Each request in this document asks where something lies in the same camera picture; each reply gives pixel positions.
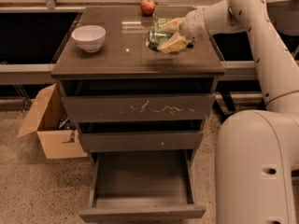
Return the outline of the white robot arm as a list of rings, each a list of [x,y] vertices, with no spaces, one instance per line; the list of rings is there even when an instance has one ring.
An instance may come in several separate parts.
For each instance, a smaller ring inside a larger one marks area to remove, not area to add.
[[[215,147],[217,224],[296,224],[292,171],[299,166],[299,65],[270,21],[266,0],[226,0],[189,12],[191,40],[246,33],[265,108],[233,114]]]

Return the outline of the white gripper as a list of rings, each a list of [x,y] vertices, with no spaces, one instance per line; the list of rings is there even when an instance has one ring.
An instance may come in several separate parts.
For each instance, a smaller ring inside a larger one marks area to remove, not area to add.
[[[161,53],[178,52],[185,49],[192,41],[209,39],[210,33],[206,25],[205,12],[197,8],[189,12],[183,19],[160,19],[157,34],[159,38],[157,50]]]

